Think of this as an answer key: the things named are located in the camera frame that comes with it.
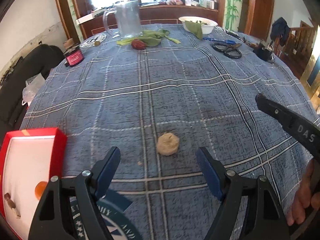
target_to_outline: bamboo wall decal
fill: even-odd
[[[237,3],[240,3],[240,6],[242,6],[241,0],[227,0],[227,6],[225,11],[227,12],[225,14],[226,16],[226,30],[236,30],[236,27],[233,26],[236,18],[239,18],[239,11],[237,9]]]

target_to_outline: black sofa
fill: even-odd
[[[21,105],[26,80],[39,73],[46,79],[50,70],[63,59],[63,53],[58,47],[41,44],[25,58],[18,60],[13,72],[0,88],[0,147],[8,131],[19,130],[26,114],[27,104]]]

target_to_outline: glass pitcher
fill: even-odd
[[[108,15],[116,14],[116,21],[121,38],[132,38],[142,35],[142,26],[139,17],[139,3],[137,0],[120,2],[114,4],[112,11],[105,11],[103,15],[103,25],[106,31],[113,35],[108,27]]]

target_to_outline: red box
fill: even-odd
[[[58,128],[11,131],[0,151],[0,212],[15,234],[28,239],[39,203],[35,187],[40,181],[61,177],[67,137]],[[21,214],[16,219],[4,194],[9,193]]]

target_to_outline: scissors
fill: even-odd
[[[237,49],[238,47],[240,47],[242,44],[241,43],[237,43],[234,45],[228,45],[225,43],[212,43],[211,47],[219,52],[223,52],[223,54],[226,57],[229,58],[241,58],[242,57],[242,53]]]

